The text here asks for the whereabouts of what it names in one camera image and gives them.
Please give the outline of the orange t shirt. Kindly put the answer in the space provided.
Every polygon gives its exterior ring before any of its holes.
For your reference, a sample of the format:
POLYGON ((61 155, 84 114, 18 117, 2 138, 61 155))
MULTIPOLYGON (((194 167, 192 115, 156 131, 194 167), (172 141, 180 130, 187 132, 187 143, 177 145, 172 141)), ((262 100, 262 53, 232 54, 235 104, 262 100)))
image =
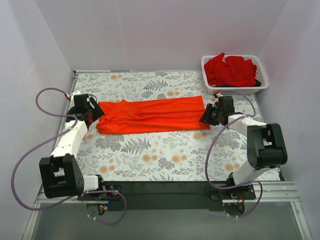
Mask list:
POLYGON ((98 103, 104 115, 96 129, 99 134, 122 135, 186 130, 209 130, 201 123, 205 112, 202 96, 144 101, 98 103))

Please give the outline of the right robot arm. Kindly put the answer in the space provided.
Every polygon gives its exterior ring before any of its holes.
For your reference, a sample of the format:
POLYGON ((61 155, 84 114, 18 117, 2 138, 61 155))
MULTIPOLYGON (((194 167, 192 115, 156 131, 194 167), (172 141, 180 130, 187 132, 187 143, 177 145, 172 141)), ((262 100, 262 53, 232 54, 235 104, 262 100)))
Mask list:
POLYGON ((230 95, 214 94, 214 103, 207 104, 200 123, 210 126, 222 125, 223 128, 214 137, 205 158, 204 172, 209 185, 221 191, 249 186, 263 173, 276 169, 288 161, 287 149, 278 123, 265 123, 254 120, 256 109, 252 114, 235 111, 234 99, 230 95), (232 172, 225 186, 214 184, 208 174, 209 158, 218 138, 231 129, 246 137, 247 160, 239 169, 232 172))

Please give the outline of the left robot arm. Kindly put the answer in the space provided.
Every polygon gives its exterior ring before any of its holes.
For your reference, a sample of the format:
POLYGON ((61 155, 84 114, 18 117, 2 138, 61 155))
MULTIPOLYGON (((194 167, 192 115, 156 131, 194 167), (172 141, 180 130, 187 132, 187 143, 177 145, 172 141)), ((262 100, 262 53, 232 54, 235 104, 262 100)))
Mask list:
POLYGON ((83 175, 77 163, 77 154, 92 123, 104 115, 91 94, 75 94, 74 106, 67 112, 65 130, 57 146, 41 158, 39 170, 47 198, 79 196, 99 188, 99 175, 83 175))

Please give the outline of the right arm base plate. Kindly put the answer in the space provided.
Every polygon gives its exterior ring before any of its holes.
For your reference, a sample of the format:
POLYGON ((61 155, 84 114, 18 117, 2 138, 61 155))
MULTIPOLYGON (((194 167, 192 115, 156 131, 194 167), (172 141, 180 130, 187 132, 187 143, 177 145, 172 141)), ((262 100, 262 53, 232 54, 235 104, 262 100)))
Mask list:
POLYGON ((204 188, 204 193, 212 200, 255 200, 253 185, 240 186, 233 189, 217 189, 211 185, 204 188))

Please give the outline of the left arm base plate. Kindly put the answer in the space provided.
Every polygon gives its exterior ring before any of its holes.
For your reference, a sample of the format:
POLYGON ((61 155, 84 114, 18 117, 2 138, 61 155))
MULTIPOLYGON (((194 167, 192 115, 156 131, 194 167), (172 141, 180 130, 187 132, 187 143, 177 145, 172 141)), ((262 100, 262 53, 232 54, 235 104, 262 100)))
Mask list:
POLYGON ((102 185, 96 190, 90 190, 88 193, 84 193, 77 197, 78 201, 109 201, 120 200, 121 197, 118 193, 122 193, 122 185, 102 185))

